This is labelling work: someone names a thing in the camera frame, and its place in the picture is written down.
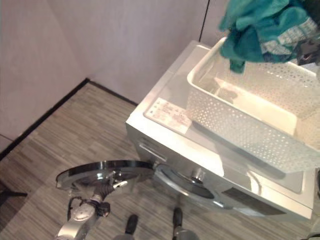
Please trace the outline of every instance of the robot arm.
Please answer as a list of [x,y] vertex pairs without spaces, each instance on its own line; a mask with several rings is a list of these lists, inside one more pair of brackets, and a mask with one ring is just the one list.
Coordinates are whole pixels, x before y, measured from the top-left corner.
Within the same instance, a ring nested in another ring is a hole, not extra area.
[[110,204],[103,202],[105,197],[127,183],[127,181],[122,181],[115,185],[101,184],[97,186],[91,199],[74,210],[71,218],[61,227],[54,240],[85,239],[98,217],[106,217],[110,212]]

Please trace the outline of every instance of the label on washing machine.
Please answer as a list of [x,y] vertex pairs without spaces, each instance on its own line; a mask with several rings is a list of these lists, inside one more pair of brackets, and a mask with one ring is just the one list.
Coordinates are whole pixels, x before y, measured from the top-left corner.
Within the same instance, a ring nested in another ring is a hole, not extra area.
[[185,109],[160,97],[145,113],[145,116],[182,134],[187,132],[192,123]]

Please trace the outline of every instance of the laminate flooring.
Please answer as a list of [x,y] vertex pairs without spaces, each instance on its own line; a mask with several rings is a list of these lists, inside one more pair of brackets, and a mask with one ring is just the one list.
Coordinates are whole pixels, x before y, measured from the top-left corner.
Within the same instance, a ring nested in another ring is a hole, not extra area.
[[[56,176],[78,165],[138,159],[125,121],[135,106],[87,84],[0,161],[0,181],[27,198],[10,198],[0,207],[1,240],[50,240],[66,222],[67,192],[56,189]],[[111,240],[123,233],[128,217],[139,215],[136,240],[172,239],[176,200],[151,180],[138,183],[132,194],[106,199],[111,214],[100,218],[87,240]],[[184,213],[183,226],[202,240],[298,240],[310,221],[279,222],[268,217],[204,212]]]

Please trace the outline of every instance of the teal towel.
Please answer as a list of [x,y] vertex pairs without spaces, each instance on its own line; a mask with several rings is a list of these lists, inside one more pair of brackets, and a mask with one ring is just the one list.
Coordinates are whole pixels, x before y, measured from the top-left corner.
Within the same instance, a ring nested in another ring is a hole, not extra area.
[[230,30],[220,49],[230,69],[242,73],[245,61],[285,63],[295,47],[317,32],[299,0],[230,0],[219,29]]

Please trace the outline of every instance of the white perforated basket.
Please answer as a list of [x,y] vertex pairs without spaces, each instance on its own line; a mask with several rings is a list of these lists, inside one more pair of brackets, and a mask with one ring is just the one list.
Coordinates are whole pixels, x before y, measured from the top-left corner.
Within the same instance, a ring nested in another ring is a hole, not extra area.
[[246,63],[229,69],[220,40],[188,74],[187,115],[285,172],[320,167],[320,82],[303,67]]

